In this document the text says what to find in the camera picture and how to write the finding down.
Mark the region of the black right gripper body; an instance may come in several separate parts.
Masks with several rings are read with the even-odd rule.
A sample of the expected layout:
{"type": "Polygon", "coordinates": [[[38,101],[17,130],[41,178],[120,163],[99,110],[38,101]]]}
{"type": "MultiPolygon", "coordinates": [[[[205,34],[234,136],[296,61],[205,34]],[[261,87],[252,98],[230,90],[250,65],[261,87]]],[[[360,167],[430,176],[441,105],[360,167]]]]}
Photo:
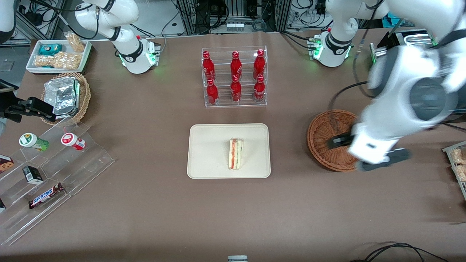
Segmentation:
{"type": "Polygon", "coordinates": [[[10,106],[16,105],[18,103],[18,98],[14,94],[14,91],[17,91],[18,86],[11,84],[7,81],[0,80],[0,114],[1,118],[5,118],[14,122],[18,122],[18,117],[14,116],[11,113],[8,113],[7,110],[10,106]]]}

